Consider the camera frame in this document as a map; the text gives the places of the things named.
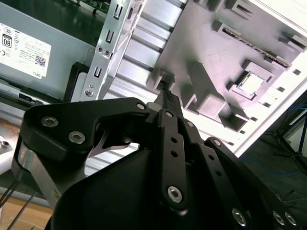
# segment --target gray plastic part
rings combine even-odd
[[[272,51],[283,57],[287,63],[292,63],[299,55],[298,51],[290,51],[278,40],[284,37],[284,32],[302,36],[259,7],[248,2],[253,14],[250,20],[244,20],[226,8],[227,0],[217,13],[211,11],[209,5],[214,2],[217,0],[205,0],[200,6],[194,0],[187,1],[154,67],[154,71],[163,69],[176,76],[176,84],[172,93],[180,98],[185,109],[195,111],[195,113],[197,113],[195,102],[198,94],[193,89],[191,78],[188,77],[188,68],[191,63],[196,61],[204,63],[205,70],[215,89],[227,103],[246,109],[257,103],[257,96],[251,100],[253,98],[247,97],[250,95],[242,96],[242,94],[228,90],[229,84],[235,84],[240,76],[247,74],[247,71],[242,68],[243,63],[251,60],[272,73],[272,78],[263,86],[264,89],[268,89],[283,73],[283,70],[263,60],[266,52]],[[233,38],[231,34],[223,32],[223,28],[239,37]],[[153,84],[150,85],[149,82],[153,81],[154,77],[154,74],[150,74],[146,82],[146,86],[152,91],[154,91]],[[219,113],[223,117],[229,117],[231,114],[229,106],[224,106]],[[219,118],[211,117],[211,119],[220,122]]]
[[[278,55],[273,55],[273,56],[275,56],[275,57],[278,58],[279,60],[285,61],[285,59],[283,59],[281,56],[278,56]],[[281,69],[282,71],[286,71],[286,70],[288,70],[288,69],[291,67],[291,64],[288,64],[289,67],[286,68],[286,67],[284,67],[284,66],[278,64],[276,61],[270,59],[269,57],[265,57],[265,58],[264,58],[264,61],[269,62],[273,67],[275,67],[275,68],[277,68],[277,69]]]
[[[226,34],[223,29],[226,28],[228,30],[230,30],[232,33],[240,36],[241,33],[238,32],[237,30],[231,28],[230,26],[226,25],[225,23],[222,23],[221,21],[214,21],[212,24],[213,30],[215,30],[217,33],[219,33],[220,35],[222,35],[223,37],[227,38],[227,39],[231,39],[236,41],[233,37],[229,36],[228,34]]]
[[[285,45],[288,47],[299,51],[301,53],[305,52],[307,49],[307,41],[300,38],[299,36],[295,34],[289,34],[289,33],[284,33],[286,38],[281,38],[279,41],[283,42]]]
[[[188,72],[196,95],[196,110],[202,115],[217,117],[226,101],[216,90],[204,65],[199,62],[191,64]]]
[[[251,15],[254,13],[248,4],[242,0],[233,0],[229,2],[228,8],[234,12],[236,15],[243,19],[250,20]]]
[[[229,107],[232,114],[228,118],[220,116],[221,122],[224,127],[238,132],[249,121],[249,118],[242,109],[231,104],[229,104]]]
[[[265,92],[268,90],[268,88],[272,85],[274,82],[276,76],[269,72],[268,70],[262,68],[261,66],[257,65],[256,63],[247,60],[246,62],[243,63],[242,68],[244,69],[244,74],[241,75],[241,77],[238,79],[236,83],[230,83],[228,88],[229,91],[234,92],[243,98],[249,99],[251,101],[257,101],[261,96],[265,94]],[[247,74],[250,72],[256,74],[260,78],[264,80],[263,84],[260,86],[260,88],[253,94],[249,95],[248,93],[240,90],[238,88],[238,85],[240,82],[245,78]]]
[[[149,79],[147,84],[152,85],[154,91],[159,92],[163,88],[172,90],[175,85],[175,76],[163,69],[155,69],[152,72],[153,77]]]
[[[217,13],[224,5],[225,0],[195,0],[201,7]]]

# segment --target cable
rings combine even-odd
[[[251,163],[256,163],[261,165],[266,171],[268,171],[270,174],[274,175],[274,176],[291,176],[297,173],[301,173],[300,170],[296,170],[294,172],[288,172],[288,173],[276,173],[274,171],[272,171],[269,167],[267,167],[266,165],[264,165],[262,162],[258,161],[258,160],[253,160],[253,159],[249,159],[249,158],[243,158],[243,161],[245,162],[251,162]]]
[[[3,207],[3,205],[8,201],[8,199],[12,196],[15,188],[17,187],[18,185],[18,182],[17,181],[14,181],[12,183],[12,185],[5,191],[5,193],[3,194],[3,196],[1,197],[0,201],[0,208]]]
[[[8,192],[14,187],[14,185],[17,183],[17,181],[13,181],[13,183],[11,183],[10,187],[8,187],[8,189],[5,191],[5,193],[2,195],[1,199],[0,199],[0,204],[3,202],[5,196],[8,194]]]
[[[306,107],[306,106],[307,106],[307,104],[302,104],[302,105],[298,105],[298,106],[293,105],[291,107],[293,107],[293,108],[302,108],[302,107]]]
[[[279,129],[283,126],[284,122],[286,121],[286,118],[288,117],[288,112],[289,112],[289,109],[287,109],[286,114],[285,114],[284,119],[283,119],[283,122],[281,122],[279,127],[276,129],[276,132],[278,132]]]
[[[283,202],[284,202],[284,200],[285,200],[289,195],[291,195],[292,193],[294,193],[294,189],[292,189],[292,190],[283,198]]]
[[[305,199],[307,199],[307,197],[303,197],[303,198],[299,198],[299,199],[294,199],[294,200],[286,200],[286,202],[287,202],[287,201],[298,201],[298,200],[305,200]]]
[[[18,218],[21,216],[21,214],[23,213],[23,211],[25,210],[25,208],[28,206],[28,204],[30,203],[30,201],[33,199],[33,197],[35,196],[36,193],[34,193],[30,199],[28,199],[28,201],[25,203],[25,205],[20,209],[20,211],[18,212],[17,216],[13,219],[13,221],[11,222],[11,224],[9,225],[9,227],[7,228],[7,230],[11,230],[12,227],[14,227],[14,224],[16,223],[16,221],[18,220]]]

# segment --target slot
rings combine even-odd
[[[280,92],[285,91],[285,89],[283,87],[278,87],[277,90],[280,91]]]
[[[19,98],[20,99],[23,99],[23,100],[25,100],[25,101],[27,101],[27,102],[30,102],[30,103],[32,103],[32,104],[35,104],[35,101],[31,98],[31,97],[29,97],[29,96],[26,96],[26,95],[24,95],[24,94],[19,94]]]
[[[267,79],[267,83],[269,83],[271,80],[272,80],[272,76],[270,76],[268,79]]]
[[[112,42],[112,38],[114,36],[114,32],[111,32],[110,30],[107,32],[106,35],[106,42],[111,43]]]
[[[138,9],[138,12],[137,12],[137,14],[139,14],[139,12],[141,11],[141,9],[142,9],[142,6],[143,6],[143,4],[141,4],[141,5],[139,6],[139,9]]]
[[[117,4],[114,14],[113,14],[113,18],[115,18],[116,20],[119,20],[122,11],[123,11],[123,7]]]
[[[300,47],[301,49],[306,49],[306,46],[298,41],[296,41],[293,38],[290,38],[291,42],[293,42],[295,45],[297,45],[298,47]]]
[[[95,71],[94,71],[94,77],[99,78],[100,74],[101,74],[101,68],[98,68],[98,66],[95,67]]]
[[[229,30],[228,28],[225,28],[225,27],[224,27],[224,28],[222,29],[222,31],[223,31],[225,34],[227,34],[227,35],[233,37],[234,39],[236,39],[236,40],[242,42],[243,44],[245,44],[245,45],[247,45],[247,46],[253,48],[253,49],[256,50],[257,52],[263,54],[265,57],[267,57],[267,58],[269,58],[269,59],[275,61],[276,63],[278,63],[279,65],[285,67],[286,69],[290,67],[290,65],[289,65],[288,63],[286,63],[286,62],[284,62],[284,61],[282,61],[282,60],[280,60],[280,59],[274,57],[273,55],[269,54],[268,52],[265,52],[264,50],[262,50],[262,49],[256,47],[255,45],[253,45],[253,44],[251,44],[251,43],[249,43],[248,41],[244,40],[244,39],[241,38],[239,35],[237,35],[236,33],[232,32],[231,30]]]
[[[255,117],[251,117],[250,119],[251,119],[252,121],[255,121],[255,122],[258,121],[258,119],[255,118]]]
[[[127,17],[128,20],[131,19],[132,14],[133,14],[133,8],[131,7],[128,13],[128,17]]]
[[[262,105],[264,105],[265,107],[269,108],[271,105],[269,103],[263,103]]]
[[[295,69],[293,70],[293,73],[298,76],[301,74],[301,71],[299,71],[298,69]]]
[[[238,4],[236,7],[238,10],[243,11],[244,13],[253,13],[252,11],[249,11],[248,9],[246,9],[244,6],[240,4]]]

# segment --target mounting hole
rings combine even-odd
[[[178,141],[175,138],[171,138],[172,142],[177,143]]]
[[[210,158],[211,160],[214,160],[214,157],[213,157],[212,155],[209,155],[209,158]]]
[[[127,17],[128,20],[131,19],[132,14],[133,14],[133,8],[131,7],[128,13],[128,17]]]
[[[3,142],[2,142],[2,145],[4,145],[4,146],[9,146],[10,144],[9,144],[7,141],[3,141]]]
[[[173,157],[178,157],[178,154],[175,151],[171,151]]]
[[[218,170],[216,170],[215,173],[216,173],[216,175],[218,175],[218,176],[222,176],[222,173],[221,173],[220,171],[218,171]]]

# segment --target black cable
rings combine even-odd
[[[18,181],[14,181],[11,186],[5,191],[3,196],[0,199],[0,208],[3,207],[3,205],[8,201],[8,199],[12,196],[13,192],[15,191],[15,188],[18,185]]]
[[[284,122],[286,121],[286,118],[288,117],[288,112],[289,112],[289,109],[287,109],[286,114],[285,114],[284,119],[283,119],[283,122],[281,122],[279,127],[276,129],[276,132],[280,131],[279,129],[283,126]]]
[[[305,163],[302,161],[302,159],[300,159],[300,156],[294,156],[292,160],[297,165],[297,167],[300,169],[300,171],[302,171],[302,173],[307,176],[307,170],[304,167]]]
[[[294,193],[294,189],[292,189],[292,190],[283,198],[283,203],[284,203],[284,200],[285,200],[289,195],[291,195],[292,193]]]
[[[28,201],[25,203],[25,205],[20,209],[20,211],[18,212],[18,214],[16,215],[16,217],[13,219],[13,221],[11,222],[11,224],[9,225],[9,227],[7,228],[7,230],[11,230],[12,227],[14,227],[14,224],[16,223],[16,221],[18,220],[18,218],[21,216],[21,214],[23,213],[23,211],[25,210],[25,208],[28,206],[28,204],[30,203],[30,201],[33,199],[33,197],[35,196],[36,193],[34,193],[30,199],[28,199]]]
[[[11,183],[10,187],[8,187],[8,189],[5,191],[5,193],[2,195],[1,199],[0,199],[0,204],[2,203],[2,201],[4,200],[5,196],[8,194],[8,192],[13,188],[13,186],[17,183],[17,181],[13,181],[13,183]]]

